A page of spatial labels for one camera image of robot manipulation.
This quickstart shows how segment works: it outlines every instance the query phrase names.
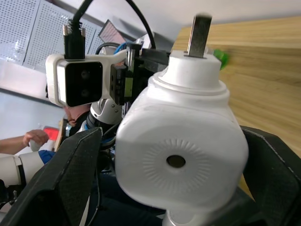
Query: blue sleeve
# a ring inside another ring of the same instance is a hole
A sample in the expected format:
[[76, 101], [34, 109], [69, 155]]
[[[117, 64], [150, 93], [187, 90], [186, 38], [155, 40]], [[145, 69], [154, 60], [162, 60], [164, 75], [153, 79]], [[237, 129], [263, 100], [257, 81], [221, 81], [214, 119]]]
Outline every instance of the blue sleeve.
[[52, 159], [52, 157], [55, 155], [55, 152], [41, 150], [41, 151], [39, 151], [39, 155], [40, 155], [40, 158], [42, 159], [42, 162], [44, 164], [46, 164], [47, 162], [49, 162]]

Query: cable connector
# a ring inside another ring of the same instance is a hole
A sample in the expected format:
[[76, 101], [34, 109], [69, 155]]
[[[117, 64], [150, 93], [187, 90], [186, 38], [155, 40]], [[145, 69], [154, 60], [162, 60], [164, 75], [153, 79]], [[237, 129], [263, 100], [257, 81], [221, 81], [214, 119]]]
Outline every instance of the cable connector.
[[65, 59], [85, 59], [86, 29], [81, 22], [69, 20], [63, 26]]

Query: wire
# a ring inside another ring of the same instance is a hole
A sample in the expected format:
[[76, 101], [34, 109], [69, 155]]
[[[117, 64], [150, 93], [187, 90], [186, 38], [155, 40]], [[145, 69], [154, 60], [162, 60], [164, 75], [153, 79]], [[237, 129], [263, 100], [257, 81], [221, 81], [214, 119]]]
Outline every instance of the wire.
[[120, 44], [117, 49], [115, 50], [114, 54], [118, 53], [122, 48], [124, 48], [127, 45], [127, 42], [124, 42]]
[[113, 132], [115, 129], [116, 129], [116, 131], [117, 131], [119, 125], [120, 125], [120, 123], [117, 123], [117, 124], [113, 125], [111, 128], [109, 128], [109, 129], [103, 134], [103, 138], [106, 138], [106, 136], [107, 136], [108, 134], [110, 134], [111, 132]]
[[101, 45], [97, 48], [95, 54], [98, 55], [98, 54], [100, 53], [100, 50], [102, 50], [102, 48], [103, 48], [103, 47], [106, 47], [106, 46], [118, 47], [119, 44], [118, 44], [118, 43], [115, 43], [115, 42], [106, 42], [106, 43], [103, 43], [103, 44], [101, 44]]
[[133, 8], [135, 13], [139, 16], [140, 20], [142, 21], [142, 23], [147, 31], [147, 34], [149, 35], [151, 48], [156, 49], [156, 43], [155, 43], [154, 36], [152, 35], [150, 26], [147, 23], [145, 17], [143, 16], [142, 12], [140, 11], [140, 9], [135, 5], [135, 3], [132, 0], [126, 0], [126, 1]]
[[96, 165], [96, 168], [95, 168], [95, 174], [96, 174], [96, 182], [97, 182], [97, 192], [98, 192], [98, 201], [97, 201], [97, 206], [96, 206], [96, 209], [95, 209], [95, 212], [89, 222], [89, 224], [87, 224], [87, 226], [91, 226], [96, 218], [96, 215], [99, 211], [99, 209], [101, 208], [101, 194], [100, 194], [100, 176], [99, 176], [99, 172], [98, 172], [98, 165]]
[[88, 9], [89, 5], [91, 4], [93, 0], [84, 0], [77, 12], [74, 14], [73, 22], [79, 22], [81, 17], [84, 15], [86, 10]]

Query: wooden surface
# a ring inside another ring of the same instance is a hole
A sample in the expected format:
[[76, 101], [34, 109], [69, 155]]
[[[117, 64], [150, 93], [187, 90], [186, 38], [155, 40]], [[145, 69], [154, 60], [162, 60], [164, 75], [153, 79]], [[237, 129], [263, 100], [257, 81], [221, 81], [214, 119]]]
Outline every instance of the wooden surface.
[[[190, 30], [173, 49], [187, 50]], [[220, 79], [239, 124], [276, 134], [301, 157], [301, 16], [212, 25], [207, 44], [230, 56]]]

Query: red object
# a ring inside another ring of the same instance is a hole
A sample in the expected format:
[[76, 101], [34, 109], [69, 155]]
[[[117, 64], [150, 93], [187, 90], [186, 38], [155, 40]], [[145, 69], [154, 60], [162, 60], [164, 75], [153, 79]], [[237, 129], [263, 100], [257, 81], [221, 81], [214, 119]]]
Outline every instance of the red object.
[[58, 132], [59, 132], [58, 129], [52, 128], [52, 127], [46, 127], [43, 130], [44, 130], [44, 132], [46, 132], [48, 134], [50, 140], [56, 140], [57, 139]]

